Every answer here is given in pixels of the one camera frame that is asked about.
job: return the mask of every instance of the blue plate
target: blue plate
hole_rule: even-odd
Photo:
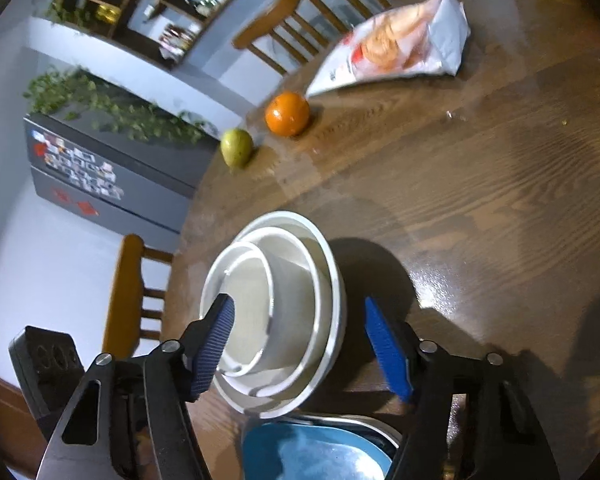
[[[339,428],[270,422],[242,443],[245,480],[382,480],[391,459]]]

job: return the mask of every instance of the green plant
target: green plant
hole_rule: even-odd
[[[92,128],[124,132],[131,139],[195,143],[205,133],[205,121],[194,120],[190,112],[174,116],[135,96],[127,103],[124,97],[116,98],[116,92],[124,91],[82,69],[60,72],[52,68],[32,79],[23,96],[29,100],[30,112],[51,115],[71,108],[64,115],[67,121],[80,118],[87,110],[101,110],[110,120],[103,124],[93,121]]]
[[[91,13],[88,10],[79,8],[70,12],[62,6],[63,1],[51,0],[42,16],[54,23],[73,23],[78,28],[88,28],[91,22]]]

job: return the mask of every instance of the plastic bag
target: plastic bag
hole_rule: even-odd
[[[382,12],[340,40],[306,95],[384,78],[456,75],[469,34],[457,0],[426,0]]]

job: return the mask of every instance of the ivy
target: ivy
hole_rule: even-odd
[[[55,68],[32,79],[22,95],[29,101],[31,113],[52,115],[71,107],[64,120],[73,121],[87,110],[106,112],[110,121],[93,121],[95,130],[125,133],[131,139],[167,139],[194,144],[205,134],[205,121],[192,120],[190,112],[171,115],[156,103],[122,105],[112,99],[111,85],[84,70],[60,72]]]

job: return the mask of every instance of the orange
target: orange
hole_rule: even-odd
[[[264,115],[269,129],[281,137],[291,137],[302,132],[309,124],[310,117],[309,103],[293,92],[282,92],[273,99]]]

